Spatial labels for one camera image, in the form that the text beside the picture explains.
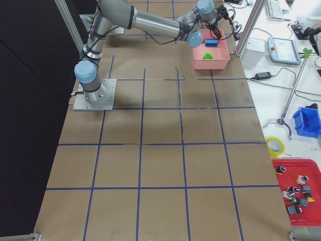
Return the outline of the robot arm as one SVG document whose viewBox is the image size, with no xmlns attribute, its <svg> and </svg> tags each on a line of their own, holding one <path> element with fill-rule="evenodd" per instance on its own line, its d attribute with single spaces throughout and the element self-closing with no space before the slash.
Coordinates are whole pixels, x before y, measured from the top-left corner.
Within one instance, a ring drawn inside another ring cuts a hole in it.
<svg viewBox="0 0 321 241">
<path fill-rule="evenodd" d="M 78 99 L 84 110 L 111 110 L 114 104 L 115 79 L 99 78 L 99 62 L 102 49 L 109 34 L 118 27 L 140 29 L 145 33 L 156 33 L 171 37 L 174 41 L 185 41 L 196 48 L 203 41 L 198 26 L 204 23 L 218 39 L 222 37 L 218 22 L 223 15 L 212 1 L 197 1 L 196 7 L 176 21 L 137 10 L 127 1 L 98 1 L 96 16 L 89 31 L 87 43 L 80 53 L 74 73 L 83 94 Z"/>
</svg>

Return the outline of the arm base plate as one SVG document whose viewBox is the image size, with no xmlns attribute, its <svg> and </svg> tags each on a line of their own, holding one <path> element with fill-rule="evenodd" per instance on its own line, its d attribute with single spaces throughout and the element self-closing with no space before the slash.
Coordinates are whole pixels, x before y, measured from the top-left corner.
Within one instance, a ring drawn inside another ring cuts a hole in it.
<svg viewBox="0 0 321 241">
<path fill-rule="evenodd" d="M 108 34 L 109 35 L 124 35 L 124 28 L 114 25 L 108 31 Z"/>
<path fill-rule="evenodd" d="M 113 111 L 117 79 L 100 79 L 101 86 L 95 92 L 86 92 L 79 84 L 75 91 L 74 111 Z"/>
</svg>

